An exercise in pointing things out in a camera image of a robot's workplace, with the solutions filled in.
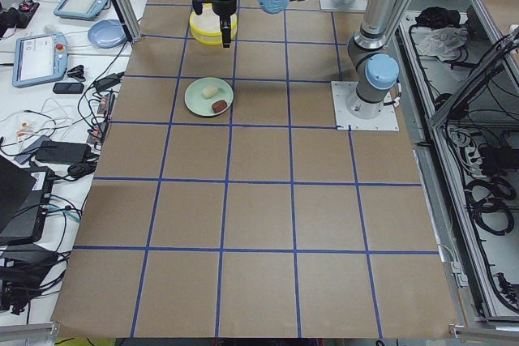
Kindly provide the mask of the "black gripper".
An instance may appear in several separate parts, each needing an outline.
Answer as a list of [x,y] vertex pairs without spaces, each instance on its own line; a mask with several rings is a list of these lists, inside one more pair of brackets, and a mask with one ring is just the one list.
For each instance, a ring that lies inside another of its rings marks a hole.
[[212,0],[212,10],[220,20],[222,46],[230,47],[231,17],[236,12],[236,0]]

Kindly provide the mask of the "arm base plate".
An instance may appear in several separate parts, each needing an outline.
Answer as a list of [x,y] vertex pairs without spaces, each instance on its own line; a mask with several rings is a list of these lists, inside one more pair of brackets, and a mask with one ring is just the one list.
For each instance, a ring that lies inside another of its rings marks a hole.
[[363,13],[367,0],[320,0],[320,9],[328,12]]
[[379,103],[367,103],[357,96],[357,82],[332,81],[332,101],[338,130],[400,130],[391,92]]

